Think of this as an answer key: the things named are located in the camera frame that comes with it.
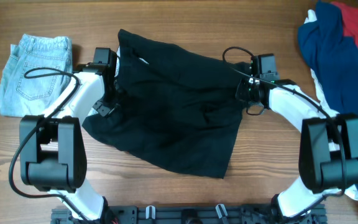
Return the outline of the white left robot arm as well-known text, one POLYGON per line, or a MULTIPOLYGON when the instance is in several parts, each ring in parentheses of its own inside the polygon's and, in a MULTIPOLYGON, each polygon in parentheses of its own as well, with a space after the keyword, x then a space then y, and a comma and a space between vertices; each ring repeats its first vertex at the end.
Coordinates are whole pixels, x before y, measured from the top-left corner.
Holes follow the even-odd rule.
POLYGON ((14 184, 20 163, 24 184, 40 191, 37 198, 57 197, 68 207, 73 223, 118 223, 107 200, 86 179, 87 160, 81 125, 92 109, 106 116, 102 103, 112 95, 115 65, 88 63, 69 74, 70 84, 40 115, 26 115, 19 125, 20 145, 9 168, 9 183, 17 194, 29 197, 14 184))

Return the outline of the black t-shirt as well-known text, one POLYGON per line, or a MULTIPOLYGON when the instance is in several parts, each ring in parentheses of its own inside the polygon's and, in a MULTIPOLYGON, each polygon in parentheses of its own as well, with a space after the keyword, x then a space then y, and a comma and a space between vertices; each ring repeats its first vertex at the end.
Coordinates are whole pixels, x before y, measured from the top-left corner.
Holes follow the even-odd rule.
POLYGON ((95 140, 180 174, 223 178, 244 102, 249 64, 227 65, 120 30, 116 109, 83 122, 95 140))

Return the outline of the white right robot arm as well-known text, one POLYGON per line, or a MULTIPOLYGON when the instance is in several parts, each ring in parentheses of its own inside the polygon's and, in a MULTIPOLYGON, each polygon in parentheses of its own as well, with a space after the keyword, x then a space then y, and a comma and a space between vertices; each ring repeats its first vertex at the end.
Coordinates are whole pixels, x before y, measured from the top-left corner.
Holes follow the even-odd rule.
POLYGON ((300 176, 272 200, 276 222, 298 221, 358 184, 357 115, 324 109, 291 80, 241 80, 235 97, 280 114, 301 133, 300 176))

